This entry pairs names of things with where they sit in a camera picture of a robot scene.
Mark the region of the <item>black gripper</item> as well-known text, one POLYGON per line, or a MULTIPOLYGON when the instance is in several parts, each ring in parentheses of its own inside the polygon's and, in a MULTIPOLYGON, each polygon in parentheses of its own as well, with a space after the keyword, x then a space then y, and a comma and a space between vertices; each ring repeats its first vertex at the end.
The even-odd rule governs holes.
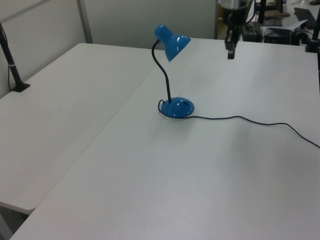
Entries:
POLYGON ((222 8, 222 21, 227 26, 224 43, 230 60, 235 58, 235 50, 238 43, 238 31, 235 29, 245 24, 247 16, 247 7, 237 9, 222 8))

